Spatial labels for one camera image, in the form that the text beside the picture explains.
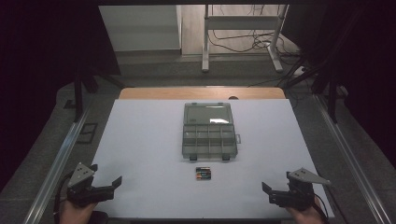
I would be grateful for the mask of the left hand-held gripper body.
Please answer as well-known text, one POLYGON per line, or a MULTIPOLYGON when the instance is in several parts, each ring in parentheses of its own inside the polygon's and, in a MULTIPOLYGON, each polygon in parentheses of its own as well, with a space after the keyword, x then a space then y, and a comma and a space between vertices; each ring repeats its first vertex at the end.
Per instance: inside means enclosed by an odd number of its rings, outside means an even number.
POLYGON ((95 172, 81 162, 77 165, 67 184, 67 200, 80 207, 90 203, 105 202, 114 199, 114 190, 92 185, 95 172))

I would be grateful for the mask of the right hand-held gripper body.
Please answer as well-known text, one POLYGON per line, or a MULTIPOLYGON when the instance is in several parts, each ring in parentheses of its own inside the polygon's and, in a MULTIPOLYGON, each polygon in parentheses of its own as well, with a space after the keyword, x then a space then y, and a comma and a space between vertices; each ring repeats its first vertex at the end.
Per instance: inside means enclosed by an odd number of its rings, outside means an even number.
POLYGON ((291 207, 304 211, 315 203, 313 184, 330 185, 331 181, 316 175, 305 168, 290 172, 289 190, 273 190, 269 195, 269 203, 279 207, 291 207))

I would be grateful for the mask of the clear grey compartment organizer box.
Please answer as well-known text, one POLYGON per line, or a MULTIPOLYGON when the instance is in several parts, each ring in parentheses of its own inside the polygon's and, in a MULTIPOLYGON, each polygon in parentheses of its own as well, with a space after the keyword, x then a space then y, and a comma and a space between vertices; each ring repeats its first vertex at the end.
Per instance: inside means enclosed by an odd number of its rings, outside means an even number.
POLYGON ((182 155, 190 161, 234 159, 237 138, 230 103, 186 103, 182 155))

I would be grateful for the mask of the person's right hand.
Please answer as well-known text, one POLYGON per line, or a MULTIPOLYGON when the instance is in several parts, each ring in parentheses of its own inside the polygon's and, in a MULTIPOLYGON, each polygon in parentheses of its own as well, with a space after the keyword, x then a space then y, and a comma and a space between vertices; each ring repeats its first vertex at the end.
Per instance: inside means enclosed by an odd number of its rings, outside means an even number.
POLYGON ((291 207, 287 207, 286 210, 291 214, 296 224, 324 224, 321 215, 314 207, 304 211, 298 211, 291 207))

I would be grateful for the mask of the person's left hand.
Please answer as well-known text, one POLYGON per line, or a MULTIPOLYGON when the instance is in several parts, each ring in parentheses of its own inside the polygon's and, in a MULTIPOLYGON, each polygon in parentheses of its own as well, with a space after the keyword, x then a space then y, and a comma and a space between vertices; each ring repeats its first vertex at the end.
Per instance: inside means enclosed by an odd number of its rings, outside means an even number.
POLYGON ((69 201, 65 201, 60 214, 60 224, 88 224, 95 207, 96 203, 79 207, 69 201))

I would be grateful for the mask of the white table cover sheet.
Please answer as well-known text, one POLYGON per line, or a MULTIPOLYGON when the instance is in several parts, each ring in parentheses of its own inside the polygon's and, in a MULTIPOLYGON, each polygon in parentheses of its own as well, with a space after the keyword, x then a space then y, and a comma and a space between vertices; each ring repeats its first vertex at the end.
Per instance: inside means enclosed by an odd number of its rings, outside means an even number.
POLYGON ((286 218, 269 203, 262 182, 287 189, 286 172, 314 171, 290 102, 233 100, 241 138, 235 159, 191 162, 182 155, 182 100, 118 100, 94 156, 93 183, 118 177, 114 199, 99 209, 115 218, 286 218), (211 180, 196 180, 196 167, 210 167, 211 180))

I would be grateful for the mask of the black metal stand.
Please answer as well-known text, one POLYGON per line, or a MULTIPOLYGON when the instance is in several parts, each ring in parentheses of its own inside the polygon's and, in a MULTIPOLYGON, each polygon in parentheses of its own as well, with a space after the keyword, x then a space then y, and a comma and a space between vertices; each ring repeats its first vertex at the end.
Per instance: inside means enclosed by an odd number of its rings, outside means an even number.
POLYGON ((122 90, 126 85, 112 76, 119 74, 120 67, 116 58, 98 61, 81 59, 78 61, 77 71, 74 74, 74 95, 76 104, 74 122, 81 119, 84 111, 82 87, 85 87, 88 93, 97 93, 99 86, 94 77, 99 76, 122 90))
POLYGON ((289 79, 283 86, 283 89, 291 88, 292 86, 306 80, 313 75, 318 74, 312 84, 311 91, 314 94, 320 94, 324 91, 326 87, 328 89, 328 101, 327 101, 327 113, 331 120, 336 123, 337 119, 335 116, 335 103, 337 99, 336 87, 337 87, 337 77, 334 65, 334 57, 328 56, 321 63, 317 64, 311 69, 303 72, 296 78, 289 79))

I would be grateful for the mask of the wooden table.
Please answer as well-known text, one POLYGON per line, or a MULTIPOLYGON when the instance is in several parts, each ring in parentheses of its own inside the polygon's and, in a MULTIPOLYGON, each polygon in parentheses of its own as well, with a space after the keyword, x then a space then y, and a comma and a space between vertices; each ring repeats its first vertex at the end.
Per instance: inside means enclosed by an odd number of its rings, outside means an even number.
POLYGON ((285 99, 280 88, 246 87, 166 87, 166 88, 125 88, 120 99, 155 100, 239 100, 249 99, 285 99))

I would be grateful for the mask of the white cabinet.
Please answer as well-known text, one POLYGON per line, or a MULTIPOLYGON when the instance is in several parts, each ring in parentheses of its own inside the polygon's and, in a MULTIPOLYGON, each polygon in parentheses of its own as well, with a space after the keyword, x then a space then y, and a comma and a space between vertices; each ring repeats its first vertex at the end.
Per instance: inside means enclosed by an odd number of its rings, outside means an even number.
POLYGON ((115 51, 181 49, 181 6, 99 6, 115 51))

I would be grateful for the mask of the aluminium rail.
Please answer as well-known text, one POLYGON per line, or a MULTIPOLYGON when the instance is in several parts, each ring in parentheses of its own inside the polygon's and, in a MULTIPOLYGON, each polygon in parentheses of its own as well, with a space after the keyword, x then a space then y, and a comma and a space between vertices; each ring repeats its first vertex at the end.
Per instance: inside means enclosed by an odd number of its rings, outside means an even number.
POLYGON ((396 224, 393 222, 384 206, 380 200, 378 194, 375 191, 374 186, 369 181, 367 175, 363 172, 361 165, 359 164, 357 158, 353 154, 351 146, 347 142, 345 136, 339 128, 339 125, 335 123, 330 115, 328 114, 328 107, 325 104, 323 98, 319 95, 314 94, 313 98, 318 104, 318 108, 324 118, 330 132, 335 139, 336 145, 340 149, 343 157, 345 158, 346 164, 352 173, 360 191, 365 199, 366 203, 371 210, 375 221, 377 224, 396 224))
POLYGON ((83 107, 82 113, 79 118, 74 121, 61 144, 60 149, 52 163, 46 178, 44 179, 27 215, 25 216, 22 224, 38 224, 42 218, 48 204, 50 197, 55 190, 63 169, 67 163, 70 153, 77 142, 78 135, 82 129, 82 126, 91 110, 91 102, 88 102, 83 107))

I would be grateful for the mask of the white metal desk frame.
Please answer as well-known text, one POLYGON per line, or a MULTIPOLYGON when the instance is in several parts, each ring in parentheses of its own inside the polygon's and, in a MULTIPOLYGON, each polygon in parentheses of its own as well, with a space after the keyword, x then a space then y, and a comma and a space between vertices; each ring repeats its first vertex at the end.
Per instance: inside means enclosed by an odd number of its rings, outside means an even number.
POLYGON ((208 6, 205 6, 204 44, 202 51, 202 71, 209 71, 208 32, 214 30, 272 30, 274 35, 266 46, 275 70, 283 72, 280 57, 276 52, 276 43, 281 32, 288 5, 282 5, 277 16, 209 16, 208 6))

